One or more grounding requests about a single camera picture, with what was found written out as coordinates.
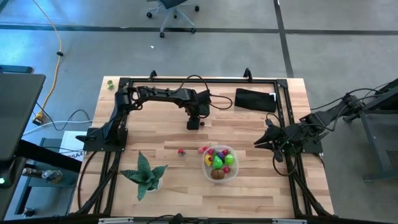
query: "white cable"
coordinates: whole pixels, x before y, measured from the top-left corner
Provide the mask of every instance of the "white cable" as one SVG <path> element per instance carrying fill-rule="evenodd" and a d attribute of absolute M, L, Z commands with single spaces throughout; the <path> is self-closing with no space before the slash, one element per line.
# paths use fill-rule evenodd
<path fill-rule="evenodd" d="M 90 122 L 93 122 L 93 120 L 90 120 L 90 121 L 54 121 L 54 124 L 57 124 L 57 123 L 84 124 L 84 123 L 90 123 Z M 34 129 L 30 130 L 30 131 L 24 132 L 23 136 L 26 135 L 26 134 L 29 134 L 29 133 L 31 133 L 32 131 L 35 131 L 35 130 L 37 130 L 37 129 L 39 129 L 39 128 L 43 128 L 44 126 L 49 125 L 49 124 L 52 124 L 52 122 L 49 122 L 49 123 L 47 123 L 47 124 L 42 124 L 42 125 L 40 125 L 39 127 L 36 127 L 36 128 L 34 128 Z"/>

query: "plant pot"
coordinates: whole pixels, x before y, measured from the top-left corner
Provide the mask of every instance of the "plant pot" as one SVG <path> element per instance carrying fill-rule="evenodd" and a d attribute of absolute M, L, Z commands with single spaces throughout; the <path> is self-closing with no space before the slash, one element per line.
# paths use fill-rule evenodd
<path fill-rule="evenodd" d="M 159 183 L 157 184 L 157 189 L 147 190 L 147 193 L 152 193 L 160 190 L 163 186 L 163 177 L 159 179 Z"/>

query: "desk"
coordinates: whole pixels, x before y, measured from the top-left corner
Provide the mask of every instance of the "desk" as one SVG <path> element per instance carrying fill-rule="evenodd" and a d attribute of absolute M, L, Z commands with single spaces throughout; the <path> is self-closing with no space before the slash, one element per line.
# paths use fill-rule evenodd
<path fill-rule="evenodd" d="M 109 90 L 107 82 L 112 80 L 117 86 L 119 79 L 120 77 L 104 77 L 93 127 L 101 127 L 109 119 L 116 90 Z M 298 122 L 299 118 L 310 112 L 304 81 L 301 78 L 287 79 L 287 81 L 294 118 Z M 135 83 L 134 85 L 174 89 L 180 83 Z M 274 91 L 273 86 L 268 84 L 209 83 L 208 85 L 212 94 L 228 96 L 232 100 L 237 88 L 268 93 Z M 186 83 L 184 87 L 194 88 L 197 92 L 205 90 L 202 83 Z M 285 110 L 283 94 L 281 98 Z M 212 101 L 219 107 L 228 105 L 228 101 L 222 98 L 213 97 Z M 274 124 L 278 123 L 273 116 L 270 117 Z M 137 169 L 138 151 L 148 158 L 151 166 L 169 165 L 169 167 L 163 176 L 161 190 L 146 194 L 140 202 L 137 200 L 137 185 L 119 174 L 111 215 L 158 217 L 179 212 L 185 217 L 294 217 L 288 178 L 279 176 L 273 169 L 271 151 L 253 147 L 253 142 L 264 134 L 265 118 L 266 113 L 262 111 L 250 111 L 234 106 L 228 110 L 211 107 L 210 116 L 203 119 L 206 125 L 198 131 L 189 131 L 186 129 L 188 116 L 184 109 L 178 109 L 172 103 L 154 101 L 144 103 L 141 111 L 131 112 L 127 119 L 129 137 L 119 170 Z M 224 144 L 234 148 L 239 158 L 237 178 L 226 184 L 213 184 L 206 180 L 201 170 L 201 155 L 197 153 L 197 149 L 208 144 Z M 184 158 L 177 154 L 177 149 L 185 150 Z M 103 157 L 104 153 L 97 153 L 87 167 L 81 188 L 83 203 L 98 185 Z M 309 189 L 324 208 L 333 213 L 325 172 L 319 158 L 311 154 L 303 154 L 302 157 Z M 276 166 L 281 172 L 286 172 L 285 162 L 277 163 Z M 101 211 L 106 204 L 107 191 L 108 187 L 104 191 Z M 297 192 L 300 208 L 303 211 L 302 193 L 300 190 Z M 76 210 L 77 194 L 73 198 L 70 211 Z"/>

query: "black desk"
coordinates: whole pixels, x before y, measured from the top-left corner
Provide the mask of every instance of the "black desk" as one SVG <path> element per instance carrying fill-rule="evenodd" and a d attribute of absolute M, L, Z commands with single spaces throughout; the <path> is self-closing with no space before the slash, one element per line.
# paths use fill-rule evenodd
<path fill-rule="evenodd" d="M 0 73 L 0 220 L 4 219 L 27 159 L 79 173 L 81 162 L 21 140 L 44 75 Z"/>

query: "fruit bowl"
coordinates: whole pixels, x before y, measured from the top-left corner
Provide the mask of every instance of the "fruit bowl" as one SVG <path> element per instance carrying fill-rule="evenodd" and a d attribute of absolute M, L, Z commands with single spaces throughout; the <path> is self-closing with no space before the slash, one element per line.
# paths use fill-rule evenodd
<path fill-rule="evenodd" d="M 221 166 L 220 166 L 219 159 L 221 159 L 220 157 L 222 157 L 222 155 L 219 154 L 217 156 L 217 153 L 224 154 L 224 158 L 223 158 L 224 161 L 222 162 Z M 210 159 L 211 165 L 210 166 L 208 166 L 208 164 L 207 164 L 207 163 L 210 163 L 209 156 L 211 156 L 211 159 Z M 224 172 L 225 167 L 228 167 L 228 169 L 229 169 L 228 173 Z M 201 160 L 201 168 L 203 170 L 203 174 L 211 182 L 227 183 L 227 182 L 233 180 L 237 176 L 238 171 L 239 171 L 239 161 L 238 161 L 238 157 L 236 156 L 236 154 L 234 153 L 234 150 L 231 147 L 215 145 L 215 146 L 209 147 L 203 153 L 202 160 Z"/>

